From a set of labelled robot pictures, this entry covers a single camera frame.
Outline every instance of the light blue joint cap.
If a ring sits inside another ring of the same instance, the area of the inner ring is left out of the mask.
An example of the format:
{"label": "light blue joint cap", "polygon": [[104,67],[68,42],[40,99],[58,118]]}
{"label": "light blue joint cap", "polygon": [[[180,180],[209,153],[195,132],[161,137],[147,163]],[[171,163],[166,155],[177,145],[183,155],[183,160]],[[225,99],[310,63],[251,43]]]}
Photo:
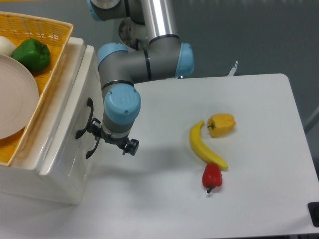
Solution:
{"label": "light blue joint cap", "polygon": [[140,109],[140,93],[128,84],[113,86],[104,98],[105,113],[117,124],[133,123]]}
{"label": "light blue joint cap", "polygon": [[188,43],[182,43],[177,63],[175,77],[187,76],[194,70],[194,55]]}
{"label": "light blue joint cap", "polygon": [[88,4],[88,7],[90,9],[90,13],[91,13],[91,16],[93,17],[94,20],[96,21],[102,21],[95,13],[93,7],[92,7],[92,4],[91,4],[91,0],[86,0],[86,3]]}
{"label": "light blue joint cap", "polygon": [[100,66],[101,62],[104,60],[104,58],[106,58],[108,55],[110,55],[114,52],[117,52],[117,51],[128,52],[128,48],[123,44],[114,43],[114,42],[105,44],[104,46],[101,46],[101,48],[98,50],[98,54],[97,54],[99,66]]}

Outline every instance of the white onion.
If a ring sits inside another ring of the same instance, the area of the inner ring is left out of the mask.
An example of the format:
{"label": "white onion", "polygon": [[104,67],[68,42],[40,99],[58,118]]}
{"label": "white onion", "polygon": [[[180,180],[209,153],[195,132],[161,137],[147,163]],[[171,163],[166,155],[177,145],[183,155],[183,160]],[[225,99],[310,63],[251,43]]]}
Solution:
{"label": "white onion", "polygon": [[4,36],[0,36],[0,54],[11,56],[16,49],[16,45]]}

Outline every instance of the banana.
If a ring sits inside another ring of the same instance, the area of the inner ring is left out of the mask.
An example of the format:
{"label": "banana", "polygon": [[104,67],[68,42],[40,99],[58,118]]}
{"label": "banana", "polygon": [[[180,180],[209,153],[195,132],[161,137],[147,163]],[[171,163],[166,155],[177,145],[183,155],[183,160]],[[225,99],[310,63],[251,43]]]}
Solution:
{"label": "banana", "polygon": [[220,169],[225,170],[228,168],[227,163],[218,154],[210,150],[200,138],[200,129],[204,125],[204,121],[201,120],[195,124],[189,132],[189,143],[191,148],[206,163],[215,163]]}

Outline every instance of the green bell pepper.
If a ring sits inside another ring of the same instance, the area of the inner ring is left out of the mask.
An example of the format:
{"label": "green bell pepper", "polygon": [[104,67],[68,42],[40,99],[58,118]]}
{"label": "green bell pepper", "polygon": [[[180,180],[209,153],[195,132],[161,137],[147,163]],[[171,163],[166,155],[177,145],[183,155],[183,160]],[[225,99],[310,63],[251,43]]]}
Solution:
{"label": "green bell pepper", "polygon": [[36,39],[23,41],[12,52],[11,57],[31,72],[42,71],[50,64],[49,48]]}

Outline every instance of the wicker basket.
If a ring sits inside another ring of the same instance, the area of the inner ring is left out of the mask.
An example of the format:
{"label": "wicker basket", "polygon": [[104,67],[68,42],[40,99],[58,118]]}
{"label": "wicker basket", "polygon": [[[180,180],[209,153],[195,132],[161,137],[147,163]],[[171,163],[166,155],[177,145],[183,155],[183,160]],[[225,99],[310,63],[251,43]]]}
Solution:
{"label": "wicker basket", "polygon": [[30,134],[32,126],[43,106],[63,50],[73,30],[73,25],[48,18],[1,12],[0,35],[10,39],[16,46],[24,40],[35,38],[50,50],[50,65],[41,73],[33,74],[39,89],[39,102],[28,124],[19,132],[0,139],[0,166],[11,166],[19,149]]}

